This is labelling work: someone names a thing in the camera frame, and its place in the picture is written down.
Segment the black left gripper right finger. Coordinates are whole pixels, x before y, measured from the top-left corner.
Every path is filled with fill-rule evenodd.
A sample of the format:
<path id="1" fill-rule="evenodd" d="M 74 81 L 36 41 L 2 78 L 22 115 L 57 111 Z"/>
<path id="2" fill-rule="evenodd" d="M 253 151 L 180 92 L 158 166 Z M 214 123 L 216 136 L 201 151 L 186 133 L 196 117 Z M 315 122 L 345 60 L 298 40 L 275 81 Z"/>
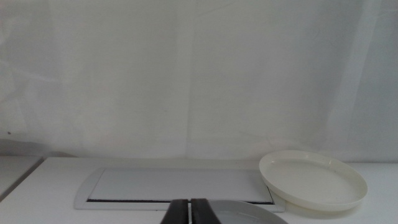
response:
<path id="1" fill-rule="evenodd" d="M 221 224 L 209 201 L 205 198 L 191 199 L 193 224 Z"/>

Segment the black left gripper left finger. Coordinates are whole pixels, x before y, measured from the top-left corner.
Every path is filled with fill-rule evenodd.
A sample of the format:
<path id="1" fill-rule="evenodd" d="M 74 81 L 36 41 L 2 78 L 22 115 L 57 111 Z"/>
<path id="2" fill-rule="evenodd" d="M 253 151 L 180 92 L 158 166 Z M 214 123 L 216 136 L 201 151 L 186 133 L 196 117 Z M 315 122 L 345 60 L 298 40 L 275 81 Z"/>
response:
<path id="1" fill-rule="evenodd" d="M 160 224 L 188 224 L 188 200 L 172 200 Z"/>

